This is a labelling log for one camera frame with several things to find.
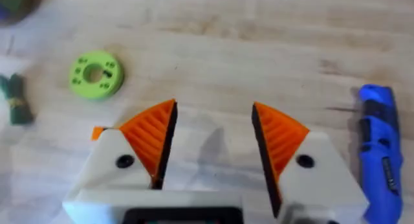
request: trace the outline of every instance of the wooden table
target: wooden table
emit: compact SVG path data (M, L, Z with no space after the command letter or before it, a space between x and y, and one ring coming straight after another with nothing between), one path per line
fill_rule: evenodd
M414 219L414 0L42 0L0 28L0 71L27 77L33 126L0 105L0 223L70 223L60 203L93 126L175 97L166 189L231 190L248 223L275 223L250 114L258 100L327 132L358 175L355 90L391 85L402 129L404 213ZM114 97L69 90L69 66L103 49L127 77Z

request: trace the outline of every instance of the black edge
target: black edge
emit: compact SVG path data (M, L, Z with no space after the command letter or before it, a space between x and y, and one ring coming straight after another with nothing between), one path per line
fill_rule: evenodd
M152 189L162 189L164 184L164 176L166 174L167 163L169 159L169 153L171 151L171 143L173 142L173 136L175 131L175 124L177 123L178 109L177 102L174 102L173 111L169 118L169 123L167 127L166 139L162 147L162 153L160 158L160 164L158 166L157 180L152 184Z
M266 148L265 136L263 135L263 130L261 129L260 118L255 105L253 105L252 123L254 127L254 133L256 134L257 143L259 145L263 170L265 171L265 179L270 202L272 203L273 216L277 218L279 215L282 200L279 197L278 184L274 179L272 166L270 164L270 159Z
M235 207L132 208L122 224L145 224L149 221L214 221L219 224L243 224L243 212Z

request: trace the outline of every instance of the white plastic part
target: white plastic part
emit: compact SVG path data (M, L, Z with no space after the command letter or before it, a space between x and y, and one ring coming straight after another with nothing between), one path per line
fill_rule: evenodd
M300 166L300 155L311 157L314 167ZM358 183L324 133L308 133L280 175L278 185L282 199L278 220L283 224L360 223L368 206Z
M75 224L121 224L130 208L237 207L241 198L229 192L150 190L151 178L121 131L100 135L83 170L63 201ZM122 155L133 155L128 168L117 168Z

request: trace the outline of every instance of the black screw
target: black screw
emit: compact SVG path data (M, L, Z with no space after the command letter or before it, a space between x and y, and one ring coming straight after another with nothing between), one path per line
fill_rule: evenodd
M312 168L315 166L315 160L309 155L299 155L296 162L303 168Z
M116 160L115 164L116 164L116 167L123 169L123 168L129 168L132 164L134 164L134 161L135 161L134 157L130 155L123 155L123 156L120 156Z

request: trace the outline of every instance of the orange ridged jaw pad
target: orange ridged jaw pad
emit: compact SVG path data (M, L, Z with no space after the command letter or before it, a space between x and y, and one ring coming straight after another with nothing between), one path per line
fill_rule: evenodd
M286 114L258 102L253 105L252 123L259 144L273 214L277 217L281 205L279 176L309 130Z
M152 178L161 189L177 122L174 99L153 106L119 127Z

